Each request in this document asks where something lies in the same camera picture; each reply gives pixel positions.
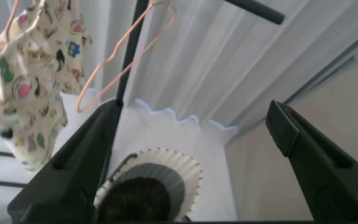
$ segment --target animal print pattern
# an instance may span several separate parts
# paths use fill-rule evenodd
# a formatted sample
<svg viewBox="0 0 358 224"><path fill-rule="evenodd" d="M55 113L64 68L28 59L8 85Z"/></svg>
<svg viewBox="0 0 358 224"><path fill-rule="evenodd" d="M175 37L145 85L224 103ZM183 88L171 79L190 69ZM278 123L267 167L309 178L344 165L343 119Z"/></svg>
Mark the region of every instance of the animal print pattern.
<svg viewBox="0 0 358 224"><path fill-rule="evenodd" d="M67 125L60 92L79 94L86 81L82 59L92 40L78 2L33 0L13 20L11 42L0 35L0 136L31 172L49 161ZM21 37L25 40L15 41Z"/></svg>

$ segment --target blue cartoon figure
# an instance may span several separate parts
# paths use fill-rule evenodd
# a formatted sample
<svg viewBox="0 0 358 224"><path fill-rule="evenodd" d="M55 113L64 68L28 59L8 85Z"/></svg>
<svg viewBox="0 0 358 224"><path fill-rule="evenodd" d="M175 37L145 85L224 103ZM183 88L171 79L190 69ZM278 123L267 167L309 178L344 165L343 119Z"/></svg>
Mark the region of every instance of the blue cartoon figure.
<svg viewBox="0 0 358 224"><path fill-rule="evenodd" d="M80 46L72 41L68 43L67 47L68 47L68 54L72 57L75 57L80 53Z"/></svg>

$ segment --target patterned fabric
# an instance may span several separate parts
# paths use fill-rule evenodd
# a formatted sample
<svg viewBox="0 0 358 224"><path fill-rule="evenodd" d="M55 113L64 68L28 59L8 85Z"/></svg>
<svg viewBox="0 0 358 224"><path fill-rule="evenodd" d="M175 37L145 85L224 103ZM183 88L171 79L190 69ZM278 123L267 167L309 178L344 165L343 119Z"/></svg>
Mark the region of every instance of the patterned fabric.
<svg viewBox="0 0 358 224"><path fill-rule="evenodd" d="M6 45L0 35L0 136L34 171L48 162L67 125L60 91L81 91L83 52L92 40L76 0L33 0L9 37Z"/></svg>

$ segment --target hanging cloth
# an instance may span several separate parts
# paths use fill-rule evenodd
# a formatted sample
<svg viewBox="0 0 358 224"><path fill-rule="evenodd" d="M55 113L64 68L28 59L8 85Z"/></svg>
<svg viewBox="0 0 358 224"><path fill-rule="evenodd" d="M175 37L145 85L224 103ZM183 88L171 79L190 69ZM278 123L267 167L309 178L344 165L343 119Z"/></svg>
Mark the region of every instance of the hanging cloth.
<svg viewBox="0 0 358 224"><path fill-rule="evenodd" d="M33 0L11 19L0 35L0 136L24 169L35 171L67 125L60 91L82 90L92 40L79 1Z"/></svg>

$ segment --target baby clothing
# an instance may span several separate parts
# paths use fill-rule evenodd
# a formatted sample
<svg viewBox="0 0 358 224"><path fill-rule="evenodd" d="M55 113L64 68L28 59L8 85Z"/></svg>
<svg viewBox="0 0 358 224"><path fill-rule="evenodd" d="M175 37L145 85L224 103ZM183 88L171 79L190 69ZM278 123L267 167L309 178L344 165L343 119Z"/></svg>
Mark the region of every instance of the baby clothing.
<svg viewBox="0 0 358 224"><path fill-rule="evenodd" d="M13 20L9 38L0 35L0 136L35 171L67 125L60 91L82 90L83 53L92 39L77 0L33 0Z"/></svg>

